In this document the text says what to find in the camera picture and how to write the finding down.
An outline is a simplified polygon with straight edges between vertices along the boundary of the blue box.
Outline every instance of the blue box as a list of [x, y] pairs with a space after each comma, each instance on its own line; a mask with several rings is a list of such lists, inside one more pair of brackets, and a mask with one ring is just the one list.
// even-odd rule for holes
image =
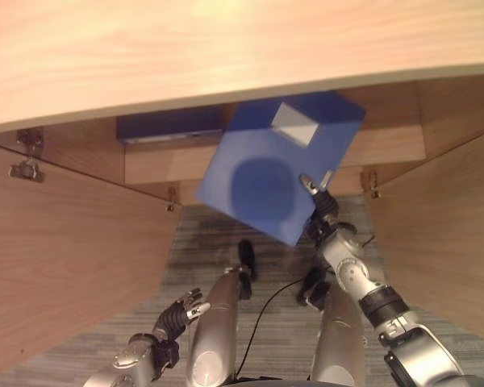
[[332, 91], [243, 102], [196, 196], [294, 246], [314, 210], [299, 174], [335, 172], [364, 117]]

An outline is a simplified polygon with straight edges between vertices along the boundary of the floor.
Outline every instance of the floor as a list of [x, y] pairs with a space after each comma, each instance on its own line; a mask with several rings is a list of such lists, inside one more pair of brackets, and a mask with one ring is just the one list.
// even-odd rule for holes
[[[362, 240], [372, 235], [372, 226], [360, 197], [340, 199], [343, 220], [354, 223]], [[176, 234], [161, 291], [132, 312], [115, 316], [93, 330], [74, 337], [26, 364], [0, 375], [0, 387], [80, 387], [139, 331], [150, 331], [157, 315], [175, 298], [195, 286], [207, 291], [223, 269], [236, 262], [236, 245], [247, 238], [257, 253], [259, 280], [253, 298], [240, 304], [237, 364], [244, 353], [252, 326], [266, 299], [281, 286], [303, 276], [310, 268], [312, 246], [302, 240], [288, 248], [232, 219], [203, 206], [186, 208]], [[374, 242], [366, 259], [380, 264]], [[274, 376], [304, 380], [309, 373], [320, 315], [295, 303], [297, 288], [278, 296], [265, 313], [241, 376]], [[447, 344], [465, 372], [484, 377], [484, 339], [419, 311], [426, 324]], [[384, 350], [366, 327], [366, 386], [393, 387], [383, 362]], [[181, 362], [154, 385], [184, 385], [189, 335], [181, 337]]]

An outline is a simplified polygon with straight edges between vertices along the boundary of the door hinge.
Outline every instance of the door hinge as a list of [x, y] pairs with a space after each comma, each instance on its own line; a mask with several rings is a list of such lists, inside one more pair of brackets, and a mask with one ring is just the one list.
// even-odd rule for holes
[[169, 187], [168, 194], [169, 194], [169, 204], [167, 204], [166, 210], [168, 212], [174, 212], [175, 204], [176, 204], [176, 196], [177, 196], [176, 188]]
[[32, 129], [21, 129], [17, 131], [16, 142], [25, 146], [27, 159], [18, 164], [11, 165], [8, 173], [9, 176], [42, 183], [44, 180], [44, 173], [40, 171], [36, 159], [41, 157], [43, 151], [43, 128], [34, 127]]
[[382, 194], [378, 190], [378, 175], [377, 171], [373, 170], [368, 175], [369, 178], [369, 190], [371, 191], [371, 198], [372, 199], [379, 199], [382, 197]]

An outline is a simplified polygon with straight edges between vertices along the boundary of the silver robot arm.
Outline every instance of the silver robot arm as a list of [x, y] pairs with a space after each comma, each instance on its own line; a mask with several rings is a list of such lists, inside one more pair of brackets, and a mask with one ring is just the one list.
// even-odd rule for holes
[[369, 279], [361, 260], [362, 246], [353, 238], [356, 231], [338, 221], [339, 207], [325, 188], [328, 181], [318, 187], [304, 174], [300, 181], [315, 203], [307, 234], [316, 242], [319, 256], [333, 268], [342, 290], [359, 305], [387, 348], [384, 359], [396, 383], [400, 387], [430, 387], [461, 378], [459, 364], [420, 323], [416, 312], [390, 285]]
[[152, 334], [139, 333], [112, 362], [95, 373], [84, 387], [149, 387], [167, 368], [179, 361], [176, 338], [186, 325], [210, 309], [200, 302], [200, 289], [193, 289], [177, 299], [158, 318]]

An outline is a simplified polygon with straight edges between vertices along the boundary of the black cable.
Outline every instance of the black cable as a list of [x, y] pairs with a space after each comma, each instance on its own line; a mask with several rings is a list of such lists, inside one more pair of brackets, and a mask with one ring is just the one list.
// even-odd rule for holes
[[373, 236], [371, 238], [369, 238], [368, 240], [366, 240], [363, 244], [362, 244], [362, 247], [365, 247], [367, 244], [369, 244], [370, 242], [373, 242], [373, 240], [375, 239], [376, 235], [373, 234]]
[[267, 302], [264, 304], [264, 307], [261, 308], [261, 311], [260, 311], [260, 314], [258, 315], [258, 318], [257, 318], [257, 322], [255, 323], [255, 327], [252, 329], [252, 334], [251, 334], [251, 339], [249, 339], [249, 343], [248, 343], [248, 347], [245, 349], [245, 353], [244, 353], [244, 358], [242, 359], [242, 363], [240, 363], [240, 367], [239, 367], [239, 370], [236, 372], [236, 377], [239, 376], [240, 374], [240, 371], [242, 371], [242, 368], [244, 367], [244, 364], [245, 364], [245, 360], [246, 358], [248, 357], [248, 353], [249, 353], [249, 349], [251, 349], [251, 344], [252, 344], [252, 340], [254, 339], [255, 337], [255, 334], [257, 333], [257, 328], [258, 328], [258, 323], [260, 322], [260, 319], [261, 317], [264, 315], [264, 312], [265, 312], [265, 309], [267, 308], [267, 306], [269, 305], [269, 303], [279, 294], [281, 293], [283, 290], [287, 289], [287, 288], [290, 288], [292, 285], [296, 285], [298, 284], [299, 282], [301, 281], [304, 281], [305, 280], [305, 277], [300, 279], [300, 280], [297, 280], [297, 281], [294, 281], [294, 282], [291, 282], [289, 283], [288, 285], [285, 285], [283, 286], [281, 289], [279, 289], [275, 294], [273, 294], [269, 300], [267, 300]]

